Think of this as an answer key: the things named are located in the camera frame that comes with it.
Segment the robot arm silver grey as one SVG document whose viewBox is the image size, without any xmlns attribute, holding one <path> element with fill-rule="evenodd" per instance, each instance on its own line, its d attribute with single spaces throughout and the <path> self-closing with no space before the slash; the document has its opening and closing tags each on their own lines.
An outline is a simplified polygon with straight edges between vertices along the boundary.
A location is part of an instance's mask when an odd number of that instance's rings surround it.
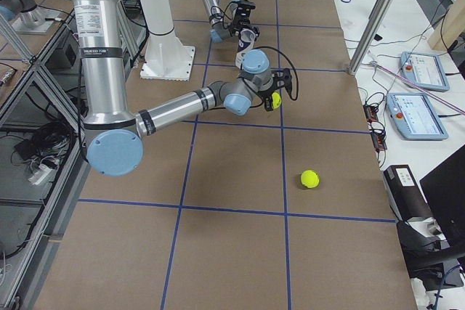
<svg viewBox="0 0 465 310">
<path fill-rule="evenodd" d="M 226 11 L 221 9 L 217 0 L 202 0 L 211 24 L 211 40 L 221 42 L 237 36 L 240 44 L 253 44 L 259 37 L 259 29 L 250 21 L 251 11 L 256 9 L 249 0 L 232 0 L 228 4 L 232 19 L 225 21 Z"/>
<path fill-rule="evenodd" d="M 203 0 L 211 22 L 211 37 L 222 41 L 238 36 L 246 46 L 237 54 L 239 76 L 233 82 L 216 81 L 149 110 L 130 112 L 117 11 L 121 0 L 71 0 L 74 5 L 89 112 L 84 119 L 86 159 L 97 172 L 123 176 L 143 156 L 142 138 L 192 115 L 223 106 L 244 115 L 254 98 L 271 105 L 278 73 L 267 55 L 253 47 L 255 33 L 246 23 L 249 5 L 237 1 L 234 21 L 222 24 L 216 0 Z"/>
</svg>

